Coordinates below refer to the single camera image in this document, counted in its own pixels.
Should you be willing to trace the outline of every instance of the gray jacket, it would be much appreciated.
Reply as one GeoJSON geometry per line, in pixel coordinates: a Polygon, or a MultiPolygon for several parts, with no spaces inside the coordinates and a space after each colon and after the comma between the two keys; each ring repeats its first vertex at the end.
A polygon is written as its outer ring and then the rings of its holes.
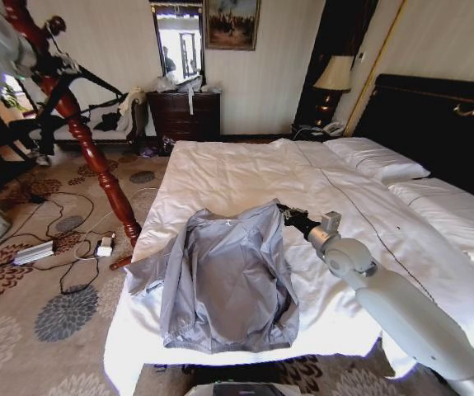
{"type": "Polygon", "coordinates": [[[298,300],[276,201],[222,217],[199,210],[167,246],[128,266],[129,292],[163,283],[165,347],[206,353],[289,347],[298,300]]]}

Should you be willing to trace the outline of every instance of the pillow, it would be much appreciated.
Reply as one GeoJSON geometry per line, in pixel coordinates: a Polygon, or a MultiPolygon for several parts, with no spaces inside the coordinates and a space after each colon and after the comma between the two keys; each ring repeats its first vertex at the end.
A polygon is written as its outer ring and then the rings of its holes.
{"type": "Polygon", "coordinates": [[[439,179],[406,181],[388,187],[424,217],[474,264],[474,196],[439,179]]]}
{"type": "Polygon", "coordinates": [[[325,144],[350,166],[385,185],[429,175],[418,163],[366,138],[340,138],[325,144]]]}

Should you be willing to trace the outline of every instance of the framed painting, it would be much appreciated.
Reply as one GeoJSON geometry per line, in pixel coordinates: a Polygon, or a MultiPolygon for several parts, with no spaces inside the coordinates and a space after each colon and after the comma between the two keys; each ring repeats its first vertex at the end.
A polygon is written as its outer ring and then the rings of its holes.
{"type": "Polygon", "coordinates": [[[253,51],[260,0],[205,0],[206,47],[253,51]]]}

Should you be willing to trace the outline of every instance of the charger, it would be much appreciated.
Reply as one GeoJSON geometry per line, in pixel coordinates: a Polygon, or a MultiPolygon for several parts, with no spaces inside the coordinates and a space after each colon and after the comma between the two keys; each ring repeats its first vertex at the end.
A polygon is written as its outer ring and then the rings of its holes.
{"type": "Polygon", "coordinates": [[[115,233],[110,237],[103,237],[102,240],[97,243],[96,256],[110,257],[114,249],[114,238],[115,233]]]}

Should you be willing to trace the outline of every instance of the patterned carpet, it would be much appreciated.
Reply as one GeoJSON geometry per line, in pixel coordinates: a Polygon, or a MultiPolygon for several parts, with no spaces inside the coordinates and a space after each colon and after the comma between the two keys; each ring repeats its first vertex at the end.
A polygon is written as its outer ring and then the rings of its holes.
{"type": "MultiPolygon", "coordinates": [[[[167,158],[141,158],[108,148],[110,168],[143,224],[167,166],[167,158]]],[[[103,372],[106,334],[123,285],[122,271],[108,265],[132,252],[110,211],[96,175],[81,154],[59,152],[52,167],[35,167],[0,190],[0,209],[12,229],[0,240],[0,395],[115,394],[103,372]],[[36,197],[44,203],[33,203],[36,197]],[[103,233],[116,232],[112,257],[75,261],[103,233]],[[53,239],[56,253],[28,266],[7,262],[23,248],[53,239]],[[84,287],[96,275],[88,286],[84,287]],[[62,294],[60,287],[67,294],[62,294]]],[[[315,395],[445,395],[453,392],[423,368],[406,379],[392,375],[376,345],[366,358],[304,356],[283,362],[223,368],[147,365],[136,394],[183,395],[215,380],[262,380],[297,384],[315,395]]]]}

